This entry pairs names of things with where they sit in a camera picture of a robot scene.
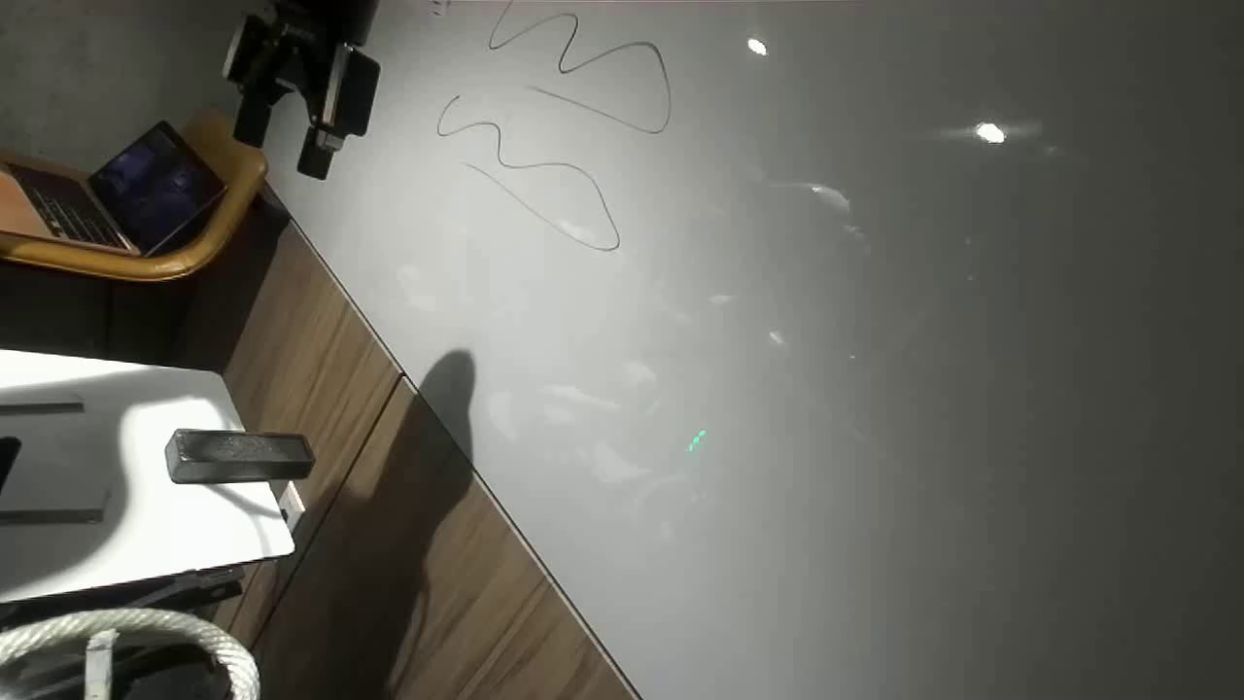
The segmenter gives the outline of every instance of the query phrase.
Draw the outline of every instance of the wooden floor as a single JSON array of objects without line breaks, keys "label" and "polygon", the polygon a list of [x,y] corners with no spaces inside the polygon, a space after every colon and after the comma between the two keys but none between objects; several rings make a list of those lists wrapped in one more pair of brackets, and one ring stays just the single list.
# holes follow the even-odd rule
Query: wooden floor
[{"label": "wooden floor", "polygon": [[629,695],[471,472],[471,356],[399,378],[289,235],[225,383],[249,427],[319,454],[301,553],[218,616],[269,695]]}]

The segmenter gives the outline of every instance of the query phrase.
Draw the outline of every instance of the laptop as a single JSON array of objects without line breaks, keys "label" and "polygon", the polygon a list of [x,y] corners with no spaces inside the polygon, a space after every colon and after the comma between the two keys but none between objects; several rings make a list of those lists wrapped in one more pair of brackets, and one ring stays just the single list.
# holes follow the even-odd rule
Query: laptop
[{"label": "laptop", "polygon": [[152,257],[195,235],[221,192],[221,181],[158,120],[85,181],[0,164],[0,235]]}]

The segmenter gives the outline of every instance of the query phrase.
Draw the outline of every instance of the whiteboard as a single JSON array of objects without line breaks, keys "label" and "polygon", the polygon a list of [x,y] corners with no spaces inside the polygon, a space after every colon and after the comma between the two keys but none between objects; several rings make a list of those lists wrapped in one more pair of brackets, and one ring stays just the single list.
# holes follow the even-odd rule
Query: whiteboard
[{"label": "whiteboard", "polygon": [[276,192],[640,695],[1242,695],[1242,45],[414,4]]}]

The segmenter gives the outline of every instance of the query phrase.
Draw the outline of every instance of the laptop screen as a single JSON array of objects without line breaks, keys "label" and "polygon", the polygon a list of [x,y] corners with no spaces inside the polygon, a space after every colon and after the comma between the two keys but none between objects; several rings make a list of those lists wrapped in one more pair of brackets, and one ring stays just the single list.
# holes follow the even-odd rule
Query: laptop screen
[{"label": "laptop screen", "polygon": [[158,120],[94,172],[91,192],[142,253],[157,253],[221,198],[221,181]]}]

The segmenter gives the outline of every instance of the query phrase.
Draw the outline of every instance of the squiggly line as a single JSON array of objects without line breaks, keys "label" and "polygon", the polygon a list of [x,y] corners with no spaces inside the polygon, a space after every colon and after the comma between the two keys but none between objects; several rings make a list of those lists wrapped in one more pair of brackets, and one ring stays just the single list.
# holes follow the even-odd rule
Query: squiggly line
[{"label": "squiggly line", "polygon": [[[612,240],[585,240],[585,239],[577,239],[581,247],[587,247],[587,249],[600,249],[600,253],[617,253],[624,249],[624,235],[617,235],[617,222],[616,222],[616,211],[612,211],[612,203],[608,203],[608,196],[604,196],[604,186],[595,183],[595,176],[593,172],[585,172],[581,164],[563,164],[563,160],[541,160],[541,164],[513,164],[513,160],[506,160],[506,151],[501,151],[501,146],[506,146],[506,128],[497,124],[497,120],[467,120],[467,124],[455,124],[455,128],[447,128],[445,124],[445,119],[458,104],[458,96],[464,94],[455,94],[445,109],[440,109],[440,119],[434,119],[434,137],[445,137],[445,141],[450,141],[450,137],[458,137],[458,133],[471,133],[471,128],[485,128],[485,133],[494,133],[494,160],[497,160],[497,168],[506,168],[506,172],[572,172],[572,176],[581,176],[593,192],[595,192],[595,203],[600,203],[600,211],[608,214],[608,222],[612,222]],[[482,172],[482,168],[475,168],[478,176],[485,176],[490,183],[497,183],[513,203],[520,203],[532,218],[541,218],[541,222],[548,222],[552,230],[563,230],[560,222],[552,222],[552,218],[546,218],[532,203],[524,203],[516,192],[510,192],[501,181],[494,181],[490,172]]]},{"label": "squiggly line", "polygon": [[669,82],[669,65],[664,65],[664,56],[661,56],[656,45],[646,45],[646,39],[640,39],[640,45],[617,45],[617,47],[608,47],[608,51],[600,51],[600,56],[587,56],[585,63],[572,63],[572,47],[577,47],[581,23],[585,23],[577,11],[541,16],[541,19],[524,23],[524,29],[516,29],[513,37],[497,39],[501,23],[510,19],[510,7],[513,7],[513,0],[501,7],[501,16],[497,16],[494,30],[490,30],[490,51],[501,51],[501,47],[516,45],[520,37],[541,30],[546,23],[560,23],[560,19],[563,19],[563,23],[572,23],[572,30],[568,30],[568,45],[563,45],[560,56],[555,56],[555,73],[577,73],[577,72],[585,72],[585,65],[593,65],[593,63],[604,63],[604,60],[612,60],[612,56],[624,56],[624,51],[650,51],[650,56],[656,60],[656,72],[661,72],[664,113],[661,113],[656,124],[640,124],[640,120],[617,119],[617,113],[612,113],[612,109],[600,109],[600,104],[593,104],[593,100],[581,100],[581,96],[568,96],[568,94],[555,94],[555,91],[546,91],[546,85],[529,85],[529,91],[538,91],[538,94],[546,94],[546,96],[555,96],[555,100],[568,100],[568,104],[577,104],[577,109],[587,109],[587,113],[595,113],[595,119],[608,119],[608,120],[616,120],[616,124],[625,124],[625,128],[635,128],[635,133],[656,137],[656,133],[669,128],[669,120],[674,120],[674,82]]}]

